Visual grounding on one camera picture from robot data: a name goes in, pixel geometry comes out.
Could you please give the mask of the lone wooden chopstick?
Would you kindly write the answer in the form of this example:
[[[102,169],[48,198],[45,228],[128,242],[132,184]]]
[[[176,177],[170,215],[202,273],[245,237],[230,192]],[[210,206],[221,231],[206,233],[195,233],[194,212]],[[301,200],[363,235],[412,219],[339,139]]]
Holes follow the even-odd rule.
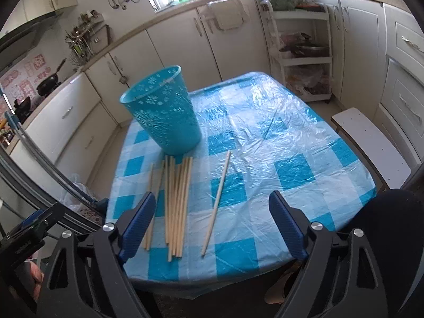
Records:
[[[220,203],[220,199],[221,199],[223,186],[224,186],[224,182],[225,182],[225,178],[226,178],[226,173],[228,171],[228,165],[229,165],[230,159],[231,159],[231,150],[228,150],[228,152],[226,153],[226,161],[223,165],[223,171],[222,171],[222,174],[221,174],[218,190],[217,190],[217,193],[216,193],[216,198],[215,198],[215,201],[214,201],[214,204],[213,204],[213,210],[212,210],[211,217],[210,217],[210,220],[209,220],[208,230],[207,230],[207,233],[206,233],[206,237],[204,239],[203,248],[201,250],[201,257],[202,258],[206,255],[208,243],[211,240],[213,226],[214,226],[214,223],[215,223],[215,220],[216,220],[216,216],[217,216],[217,212],[218,212],[218,206],[219,206],[219,203]]]

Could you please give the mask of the blue checkered plastic tablecloth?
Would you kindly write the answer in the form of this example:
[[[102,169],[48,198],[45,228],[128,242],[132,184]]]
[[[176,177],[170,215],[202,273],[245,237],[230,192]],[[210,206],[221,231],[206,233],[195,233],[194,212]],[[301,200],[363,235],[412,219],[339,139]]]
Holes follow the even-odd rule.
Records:
[[[291,260],[268,208],[271,192],[331,231],[372,199],[371,174],[343,139],[308,105],[264,73],[191,95],[203,138],[193,169],[183,256],[168,262],[165,208],[157,205],[149,250],[125,266],[151,283],[235,282]],[[231,159],[206,255],[201,257],[226,153]]]

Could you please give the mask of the white bench seat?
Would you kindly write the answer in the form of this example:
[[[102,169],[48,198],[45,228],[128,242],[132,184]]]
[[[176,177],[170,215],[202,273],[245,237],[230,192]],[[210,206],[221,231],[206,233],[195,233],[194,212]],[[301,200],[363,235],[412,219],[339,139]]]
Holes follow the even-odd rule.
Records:
[[[400,189],[411,169],[388,138],[365,116],[350,108],[331,117],[340,131],[359,150],[374,170],[384,189]]]

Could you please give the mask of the black pot on stove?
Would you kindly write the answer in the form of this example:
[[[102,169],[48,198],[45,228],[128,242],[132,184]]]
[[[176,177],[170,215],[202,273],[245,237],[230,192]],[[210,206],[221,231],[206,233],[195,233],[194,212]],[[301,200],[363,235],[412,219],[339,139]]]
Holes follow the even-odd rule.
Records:
[[[21,123],[24,123],[32,113],[31,98],[27,96],[24,100],[14,100],[14,112]]]

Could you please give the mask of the teal perforated plastic basket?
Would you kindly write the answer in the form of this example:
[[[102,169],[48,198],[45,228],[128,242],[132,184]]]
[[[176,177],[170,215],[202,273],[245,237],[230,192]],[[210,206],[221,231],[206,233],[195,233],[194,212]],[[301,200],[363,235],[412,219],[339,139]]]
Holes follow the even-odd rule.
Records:
[[[201,140],[181,66],[142,79],[121,95],[120,103],[167,155],[185,154]]]

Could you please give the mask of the black wok pan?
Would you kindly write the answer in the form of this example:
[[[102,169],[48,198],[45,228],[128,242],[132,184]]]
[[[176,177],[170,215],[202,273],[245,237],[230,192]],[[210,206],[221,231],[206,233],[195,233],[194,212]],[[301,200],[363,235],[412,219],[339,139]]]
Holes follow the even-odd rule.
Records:
[[[67,58],[64,58],[59,64],[57,70],[51,75],[45,78],[38,86],[37,93],[40,96],[47,97],[50,95],[53,90],[55,90],[59,85],[58,73],[60,72],[62,66],[64,66]]]

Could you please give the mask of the white plastic shelf rack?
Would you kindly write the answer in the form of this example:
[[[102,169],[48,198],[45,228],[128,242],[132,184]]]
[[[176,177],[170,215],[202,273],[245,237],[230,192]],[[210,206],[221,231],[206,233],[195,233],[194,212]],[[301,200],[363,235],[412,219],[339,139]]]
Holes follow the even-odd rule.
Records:
[[[330,10],[323,4],[277,11],[266,1],[259,12],[271,76],[306,103],[332,96]]]

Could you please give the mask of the utensil drying rack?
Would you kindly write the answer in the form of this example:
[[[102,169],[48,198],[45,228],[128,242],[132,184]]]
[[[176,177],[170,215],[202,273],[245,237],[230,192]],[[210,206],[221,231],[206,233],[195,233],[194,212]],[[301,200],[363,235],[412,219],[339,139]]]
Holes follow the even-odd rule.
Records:
[[[76,66],[85,65],[91,58],[111,44],[111,29],[102,14],[91,10],[81,14],[78,24],[66,32],[65,42],[70,49],[69,60]]]

